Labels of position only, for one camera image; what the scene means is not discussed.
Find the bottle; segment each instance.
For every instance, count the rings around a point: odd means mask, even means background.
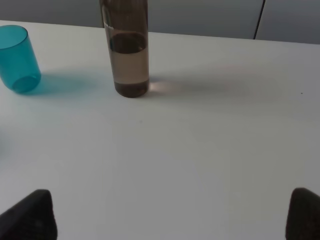
[[[148,0],[100,0],[116,91],[127,98],[149,89]]]

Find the brown liquid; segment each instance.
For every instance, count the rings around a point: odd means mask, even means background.
[[[109,41],[109,52],[116,91],[136,98],[148,91],[148,46],[143,35],[118,33]]]

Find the white table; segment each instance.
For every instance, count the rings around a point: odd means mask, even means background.
[[[150,33],[151,91],[113,86],[99,28],[27,28],[43,73],[0,86],[0,212],[49,189],[59,240],[281,240],[320,194],[320,46]]]

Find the gray wall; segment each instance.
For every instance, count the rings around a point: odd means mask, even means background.
[[[266,0],[256,39],[320,44],[320,0]]]
[[[0,0],[0,20],[102,26],[99,0]]]
[[[263,0],[149,0],[153,32],[253,39]]]
[[[252,39],[262,3],[263,0],[149,0],[149,30]],[[102,27],[99,0],[0,0],[0,19]]]

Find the plastic cup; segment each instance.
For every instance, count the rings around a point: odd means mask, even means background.
[[[0,78],[16,93],[33,90],[41,73],[28,31],[17,25],[0,26]]]

